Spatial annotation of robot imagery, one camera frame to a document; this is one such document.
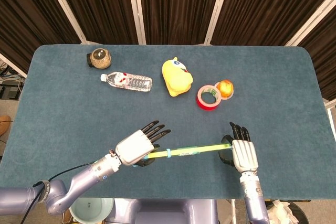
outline water bottle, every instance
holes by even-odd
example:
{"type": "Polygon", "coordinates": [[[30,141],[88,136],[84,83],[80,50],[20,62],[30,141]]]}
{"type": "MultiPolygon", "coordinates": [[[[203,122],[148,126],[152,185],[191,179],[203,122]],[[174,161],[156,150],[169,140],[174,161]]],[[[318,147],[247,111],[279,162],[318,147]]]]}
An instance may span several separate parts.
{"type": "Polygon", "coordinates": [[[113,87],[122,89],[149,92],[152,88],[151,78],[130,73],[113,72],[110,74],[102,74],[100,80],[107,82],[113,87]]]}

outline white bowl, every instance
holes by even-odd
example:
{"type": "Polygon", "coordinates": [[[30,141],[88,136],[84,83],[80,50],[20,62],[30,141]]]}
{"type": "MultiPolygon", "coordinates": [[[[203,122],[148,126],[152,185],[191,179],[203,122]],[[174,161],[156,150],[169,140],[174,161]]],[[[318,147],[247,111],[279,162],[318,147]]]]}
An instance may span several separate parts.
{"type": "Polygon", "coordinates": [[[112,198],[78,198],[71,205],[70,212],[82,224],[96,224],[106,219],[113,203],[112,198]]]}

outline curtain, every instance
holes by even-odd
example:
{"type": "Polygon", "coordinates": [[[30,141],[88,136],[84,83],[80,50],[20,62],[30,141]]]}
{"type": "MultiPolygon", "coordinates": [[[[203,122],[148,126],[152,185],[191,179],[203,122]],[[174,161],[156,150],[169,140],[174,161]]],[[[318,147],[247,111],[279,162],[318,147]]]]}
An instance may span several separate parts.
{"type": "Polygon", "coordinates": [[[44,44],[80,43],[57,0],[0,0],[0,52],[28,72],[44,44]]]}
{"type": "Polygon", "coordinates": [[[322,96],[336,98],[336,7],[299,44],[310,54],[322,96]]]}
{"type": "Polygon", "coordinates": [[[224,0],[212,45],[283,46],[323,0],[224,0]]]}
{"type": "Polygon", "coordinates": [[[85,37],[102,44],[137,44],[131,0],[67,0],[85,37]]]}
{"type": "Polygon", "coordinates": [[[141,0],[146,43],[204,43],[215,1],[141,0]]]}

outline small orange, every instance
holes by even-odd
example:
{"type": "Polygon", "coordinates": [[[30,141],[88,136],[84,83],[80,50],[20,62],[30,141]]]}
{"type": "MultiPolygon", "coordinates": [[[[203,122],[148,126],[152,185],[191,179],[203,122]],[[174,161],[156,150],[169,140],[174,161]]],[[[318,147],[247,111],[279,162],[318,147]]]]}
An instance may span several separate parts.
{"type": "Polygon", "coordinates": [[[223,99],[229,99],[234,91],[234,87],[231,81],[223,80],[217,84],[217,88],[221,92],[223,99]]]}

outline blue felt surface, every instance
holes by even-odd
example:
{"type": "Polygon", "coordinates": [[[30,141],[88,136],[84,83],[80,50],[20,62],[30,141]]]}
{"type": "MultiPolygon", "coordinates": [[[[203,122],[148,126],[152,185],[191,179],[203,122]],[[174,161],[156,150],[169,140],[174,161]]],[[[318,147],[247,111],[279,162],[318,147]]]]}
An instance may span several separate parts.
{"type": "MultiPolygon", "coordinates": [[[[107,70],[89,68],[98,45],[38,48],[0,165],[0,186],[38,180],[104,156],[135,130],[158,119],[172,132],[161,148],[219,143],[229,121],[249,129],[266,198],[336,198],[336,143],[308,53],[299,47],[103,46],[107,70]],[[161,74],[177,56],[193,75],[189,92],[169,96],[161,74]],[[113,88],[102,73],[153,79],[149,93],[113,88]],[[235,94],[215,111],[195,95],[229,79],[235,94]]],[[[75,172],[61,178],[69,185],[75,172]]],[[[216,152],[122,167],[86,196],[124,198],[240,198],[239,173],[216,152]]]]}

